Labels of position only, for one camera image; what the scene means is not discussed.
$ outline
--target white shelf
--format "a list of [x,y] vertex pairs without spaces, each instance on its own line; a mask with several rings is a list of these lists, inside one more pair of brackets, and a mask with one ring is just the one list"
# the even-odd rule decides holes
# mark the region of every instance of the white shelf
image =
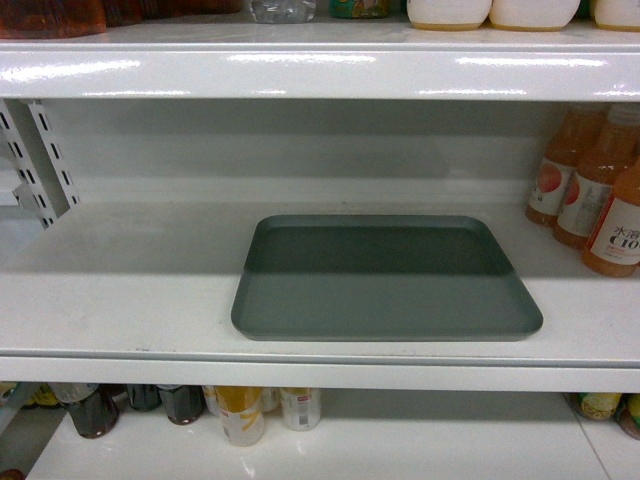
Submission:
[[0,44],[0,98],[398,98],[634,101],[633,33],[414,29],[406,16],[257,25],[184,17],[60,41]]
[[29,478],[607,479],[560,395],[325,391],[309,432],[278,414],[246,448],[209,414],[178,427],[161,411],[125,411],[97,440],[67,416]]
[[[248,340],[230,310],[255,225],[305,212],[474,216],[544,325],[517,342]],[[640,391],[639,282],[591,272],[520,204],[81,204],[0,276],[0,369],[25,381]]]

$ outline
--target plastic bottle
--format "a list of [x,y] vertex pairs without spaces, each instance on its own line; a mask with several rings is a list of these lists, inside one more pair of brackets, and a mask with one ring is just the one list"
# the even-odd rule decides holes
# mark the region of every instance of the plastic bottle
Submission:
[[118,409],[97,383],[50,383],[58,401],[69,412],[78,434],[98,438],[111,431],[118,421]]
[[516,31],[558,31],[573,18],[580,0],[493,0],[489,18],[494,28]]
[[202,389],[194,385],[158,385],[164,411],[171,423],[188,425],[204,410]]
[[139,412],[150,412],[160,406],[160,391],[155,385],[127,384],[129,405]]
[[202,394],[207,403],[207,408],[216,417],[220,416],[220,407],[218,406],[218,398],[216,397],[216,387],[213,385],[203,385]]
[[640,440],[640,394],[634,393],[626,398],[616,420],[627,435]]
[[0,0],[8,38],[62,38],[65,20],[53,0]]
[[291,430],[311,430],[320,421],[320,389],[284,387],[280,398],[284,424]]
[[222,428],[232,444],[248,447],[264,434],[261,394],[260,387],[216,386]]
[[487,19],[491,0],[408,0],[411,25],[421,30],[475,30]]
[[66,19],[67,37],[94,35],[107,31],[107,18],[100,0],[59,0]]
[[580,156],[598,139],[605,120],[604,105],[573,103],[560,130],[550,140],[538,169],[525,212],[534,223],[553,226]]
[[329,13],[335,18],[385,18],[389,0],[331,0]]
[[578,161],[553,235],[573,248],[584,248],[613,182],[633,164],[640,134],[640,105],[615,104],[596,144]]
[[640,32],[638,0],[599,0],[595,7],[599,28],[623,32]]
[[142,21],[140,0],[102,0],[107,27],[125,27]]
[[280,406],[280,389],[274,387],[265,387],[260,395],[263,413],[273,412]]
[[257,23],[305,23],[316,13],[316,0],[251,0]]
[[640,262],[640,163],[618,175],[582,253],[592,270],[629,277]]
[[616,413],[620,398],[621,393],[578,393],[573,396],[572,406],[590,420],[608,420]]

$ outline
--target white jar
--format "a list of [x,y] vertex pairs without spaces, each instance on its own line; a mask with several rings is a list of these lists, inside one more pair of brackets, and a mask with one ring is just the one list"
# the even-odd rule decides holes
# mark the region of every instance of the white jar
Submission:
[[638,0],[598,0],[596,24],[606,30],[640,31],[640,2]]
[[491,0],[407,0],[407,14],[421,30],[474,30],[487,19]]
[[580,0],[493,0],[489,18],[502,30],[557,31],[571,21],[579,6]]

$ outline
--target white container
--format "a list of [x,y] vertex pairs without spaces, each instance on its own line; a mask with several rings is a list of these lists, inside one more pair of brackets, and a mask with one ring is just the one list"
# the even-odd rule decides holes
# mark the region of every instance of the white container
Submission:
[[320,421],[320,389],[281,388],[282,418],[291,430],[311,430]]
[[487,19],[491,0],[407,0],[407,14],[421,30],[475,30]]
[[580,0],[493,0],[489,18],[501,30],[558,31],[579,6]]
[[640,32],[640,2],[638,0],[598,0],[595,20],[599,28]]

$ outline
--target plastic tray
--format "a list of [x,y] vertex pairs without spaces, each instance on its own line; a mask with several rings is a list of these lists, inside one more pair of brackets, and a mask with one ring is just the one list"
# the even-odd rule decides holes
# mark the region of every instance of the plastic tray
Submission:
[[280,341],[508,341],[542,326],[487,226],[462,216],[266,218],[231,319]]

